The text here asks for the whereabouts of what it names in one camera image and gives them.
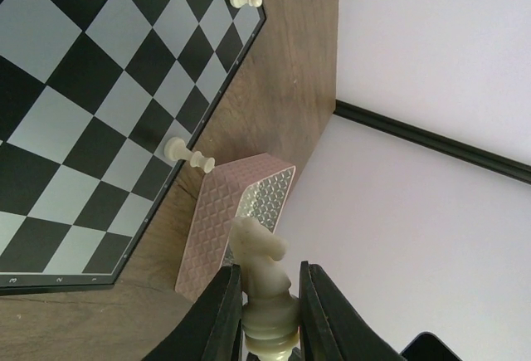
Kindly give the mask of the white chess knight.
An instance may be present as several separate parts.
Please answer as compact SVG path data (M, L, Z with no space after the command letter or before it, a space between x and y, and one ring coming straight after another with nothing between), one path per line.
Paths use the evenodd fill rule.
M260 360L289 359L300 339L300 304L280 264L286 240L254 217L235 217L229 247L247 296L241 318L246 348Z

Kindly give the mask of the black enclosure frame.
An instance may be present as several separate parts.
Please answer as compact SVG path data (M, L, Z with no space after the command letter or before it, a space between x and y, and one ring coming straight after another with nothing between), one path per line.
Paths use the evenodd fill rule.
M417 128L342 100L336 100L334 114L494 173L530 184L530 166L527 164Z

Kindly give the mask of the white chess rook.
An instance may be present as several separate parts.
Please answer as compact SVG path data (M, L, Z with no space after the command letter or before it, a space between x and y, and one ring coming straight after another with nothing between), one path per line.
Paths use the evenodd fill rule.
M169 139L164 146L163 153L171 161L187 161L191 167L200 168L204 173L210 173L216 164L214 158L205 157L201 151L190 150L185 141L179 137Z

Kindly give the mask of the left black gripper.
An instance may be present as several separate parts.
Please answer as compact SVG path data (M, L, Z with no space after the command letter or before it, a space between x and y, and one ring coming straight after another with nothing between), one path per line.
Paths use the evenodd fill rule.
M405 360L530 360L530 343L504 336L447 338L425 330L400 355Z

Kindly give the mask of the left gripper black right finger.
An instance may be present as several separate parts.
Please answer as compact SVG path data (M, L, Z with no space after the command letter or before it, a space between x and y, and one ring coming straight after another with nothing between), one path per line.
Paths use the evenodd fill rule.
M300 345L303 360L402 360L352 307L317 264L300 264Z

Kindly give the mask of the black and silver chessboard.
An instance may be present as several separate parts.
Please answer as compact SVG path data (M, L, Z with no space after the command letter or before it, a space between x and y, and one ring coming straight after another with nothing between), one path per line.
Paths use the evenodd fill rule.
M266 21L229 0L1 0L1 292L113 285Z

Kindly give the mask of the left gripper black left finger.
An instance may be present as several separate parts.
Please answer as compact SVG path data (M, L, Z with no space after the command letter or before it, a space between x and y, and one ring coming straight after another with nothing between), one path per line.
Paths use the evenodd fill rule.
M146 360L240 360L241 268L222 267L178 326Z

